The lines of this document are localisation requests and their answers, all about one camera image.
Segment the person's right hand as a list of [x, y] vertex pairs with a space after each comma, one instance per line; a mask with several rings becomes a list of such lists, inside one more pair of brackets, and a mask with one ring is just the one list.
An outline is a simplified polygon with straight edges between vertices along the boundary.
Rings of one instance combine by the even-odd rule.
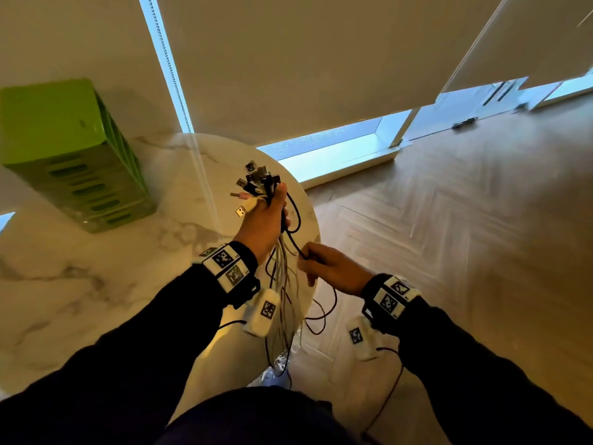
[[337, 249], [332, 258], [304, 258], [300, 253], [298, 269], [306, 274], [309, 287], [321, 279], [336, 291], [360, 298], [366, 283], [376, 275]]

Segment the person's left hand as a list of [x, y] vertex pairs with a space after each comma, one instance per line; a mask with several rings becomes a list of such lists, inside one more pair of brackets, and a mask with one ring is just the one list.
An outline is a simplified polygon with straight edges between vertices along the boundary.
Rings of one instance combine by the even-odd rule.
[[283, 214], [274, 214], [271, 212], [271, 202], [259, 199], [257, 205], [243, 217], [233, 241], [249, 248], [257, 263], [262, 265], [279, 239], [283, 224], [287, 227], [291, 225], [286, 206]]

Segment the person's left forearm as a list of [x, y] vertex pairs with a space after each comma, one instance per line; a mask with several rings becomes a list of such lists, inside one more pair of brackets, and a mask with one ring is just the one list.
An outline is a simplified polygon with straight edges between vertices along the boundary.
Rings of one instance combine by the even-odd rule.
[[228, 295], [203, 265], [62, 367], [0, 402], [0, 445], [153, 445]]

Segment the person's right forearm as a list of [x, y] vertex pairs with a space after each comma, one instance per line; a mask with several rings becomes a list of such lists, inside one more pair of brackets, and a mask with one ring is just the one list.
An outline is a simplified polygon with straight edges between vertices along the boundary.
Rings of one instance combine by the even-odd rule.
[[593, 428], [420, 297], [392, 321], [452, 445], [593, 445]]

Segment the white window sill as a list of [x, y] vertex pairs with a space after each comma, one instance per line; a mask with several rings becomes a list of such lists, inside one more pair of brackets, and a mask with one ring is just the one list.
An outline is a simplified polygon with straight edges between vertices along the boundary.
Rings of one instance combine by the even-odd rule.
[[307, 190], [392, 161], [399, 150], [373, 133], [281, 159], [279, 164]]

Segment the black wristband with marker tags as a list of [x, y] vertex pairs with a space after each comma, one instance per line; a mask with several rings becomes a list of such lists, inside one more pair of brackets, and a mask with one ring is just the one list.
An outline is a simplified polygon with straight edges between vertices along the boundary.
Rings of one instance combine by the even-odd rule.
[[397, 336], [402, 328], [402, 314], [414, 299], [422, 296], [422, 292], [401, 276], [380, 273], [366, 283], [361, 296], [364, 300], [361, 313], [370, 327]]
[[255, 275], [257, 260], [253, 252], [238, 241], [209, 247], [193, 261], [216, 282], [227, 305], [235, 310], [248, 304], [261, 289]]

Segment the white roller blind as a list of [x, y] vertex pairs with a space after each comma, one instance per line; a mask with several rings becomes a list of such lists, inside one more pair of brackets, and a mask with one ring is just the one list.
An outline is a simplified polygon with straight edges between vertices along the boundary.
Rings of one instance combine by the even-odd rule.
[[520, 88], [593, 67], [593, 0], [502, 0], [442, 92], [527, 77]]
[[[0, 89], [82, 78], [130, 147], [181, 132], [141, 0], [0, 0]], [[34, 193], [0, 162], [0, 214]]]
[[265, 145], [432, 104], [502, 0], [157, 0], [194, 131]]

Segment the person's dark trousers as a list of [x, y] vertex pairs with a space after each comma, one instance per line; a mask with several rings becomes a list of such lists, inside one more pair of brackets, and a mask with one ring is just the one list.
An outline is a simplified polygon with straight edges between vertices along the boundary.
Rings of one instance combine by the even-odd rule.
[[231, 390], [175, 419], [154, 445], [367, 445], [329, 402], [273, 387]]

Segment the green slotted box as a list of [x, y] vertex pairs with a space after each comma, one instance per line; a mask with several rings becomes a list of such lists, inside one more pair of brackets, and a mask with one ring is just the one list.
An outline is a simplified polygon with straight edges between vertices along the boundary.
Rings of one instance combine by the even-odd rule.
[[1, 88], [0, 162], [90, 233], [157, 210], [137, 156], [86, 78]]

